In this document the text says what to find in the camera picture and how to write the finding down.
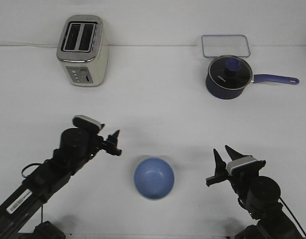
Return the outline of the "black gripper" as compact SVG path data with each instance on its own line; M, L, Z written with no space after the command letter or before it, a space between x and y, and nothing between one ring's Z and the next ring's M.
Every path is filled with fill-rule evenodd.
M108 135L107 139L95 134L92 138L93 148L92 156L95 156L99 151L104 150L106 153L115 156L121 156L122 150L117 148L119 129L112 135Z
M225 150L227 151L232 161L246 157L246 155L237 152L228 145L225 145ZM229 180L231 182L237 179L242 180L242 177L256 177L259 175L260 169L262 169L266 165L265 160L259 160L257 162L245 165L237 169L236 171L233 172L233 175L230 176L226 171L226 163L222 160L221 156L219 155L216 149L213 149L213 154L215 160L215 172L213 176L208 177L205 180L206 185L208 187L210 185L223 182L225 180Z

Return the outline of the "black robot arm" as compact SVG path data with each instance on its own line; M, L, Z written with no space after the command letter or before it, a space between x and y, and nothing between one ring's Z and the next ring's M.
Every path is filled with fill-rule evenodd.
M104 139L98 130L73 127L62 132L53 156L28 176L0 205L0 239L16 234L48 200L100 150L120 156L119 130Z
M225 146L231 161L226 163L216 149L213 150L215 171L206 179L210 186L229 181L238 196L239 205L245 209L256 225L249 225L236 234L236 239L306 239L306 232L294 215L288 217L283 208L281 189L273 179L261 176L259 171L266 161L252 155L243 155Z

